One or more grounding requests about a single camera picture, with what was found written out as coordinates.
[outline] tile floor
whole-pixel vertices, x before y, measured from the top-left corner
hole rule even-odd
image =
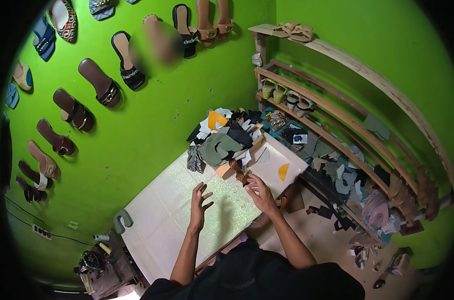
[[[319,207],[323,205],[322,201],[305,188],[302,189],[302,198],[306,208],[309,206]],[[365,268],[361,270],[355,266],[354,256],[349,251],[351,247],[349,241],[355,234],[352,228],[333,234],[335,218],[329,220],[314,213],[308,215],[305,209],[290,214],[284,213],[284,215],[289,225],[314,255],[317,262],[337,263],[344,271],[352,275],[363,285],[366,292],[365,299],[409,299],[410,295],[420,283],[422,278],[420,272],[414,267],[409,266],[404,276],[389,274],[386,278],[385,286],[374,290],[372,288],[374,282],[386,270],[392,255],[398,250],[393,242],[386,248],[378,250],[378,255],[370,254],[368,261],[365,262]],[[249,237],[259,242],[262,249],[275,251],[285,256],[275,228],[268,218],[261,215],[256,222],[252,223],[246,229],[246,232]],[[240,240],[237,238],[222,252],[227,253],[239,243]],[[374,260],[376,263],[381,261],[379,272],[372,270]]]

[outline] human hand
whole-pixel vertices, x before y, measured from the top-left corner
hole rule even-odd
[[[190,205],[190,224],[188,229],[200,232],[204,228],[204,213],[214,202],[202,206],[202,202],[213,195],[212,192],[202,195],[207,188],[207,184],[199,183],[192,191],[192,202]]]
[[[266,215],[272,217],[272,215],[279,212],[272,192],[262,179],[254,174],[249,174],[247,182],[249,184],[245,187],[245,190],[248,195],[252,197],[255,206],[260,209],[262,213],[266,213]]]

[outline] black shirt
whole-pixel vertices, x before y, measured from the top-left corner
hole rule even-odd
[[[297,270],[282,255],[248,239],[219,253],[190,284],[157,279],[140,300],[364,299],[362,285],[334,262]]]

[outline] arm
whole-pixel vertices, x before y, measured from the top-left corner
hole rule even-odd
[[[212,192],[202,196],[207,185],[203,182],[199,183],[192,191],[192,202],[190,205],[190,223],[187,227],[184,242],[178,253],[170,281],[178,283],[182,286],[187,285],[194,279],[195,272],[195,257],[197,256],[197,248],[199,246],[199,234],[204,228],[204,213],[207,208],[211,207],[214,202],[210,202],[202,206],[202,202],[212,196]]]
[[[270,189],[259,177],[253,174],[250,174],[249,177],[247,179],[249,184],[245,187],[245,190],[252,197],[255,206],[272,220],[289,263],[296,269],[306,269],[316,265],[317,261],[315,261],[314,256],[301,242],[284,219],[284,215],[277,208]]]

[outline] person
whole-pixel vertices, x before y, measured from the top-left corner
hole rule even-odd
[[[287,258],[260,249],[256,240],[248,238],[227,254],[218,253],[215,263],[194,279],[204,213],[214,204],[203,205],[212,192],[203,195],[207,185],[201,182],[192,191],[190,224],[170,279],[155,280],[140,299],[364,299],[362,285],[339,265],[315,261],[266,184],[253,174],[247,181],[247,193],[272,220]]]

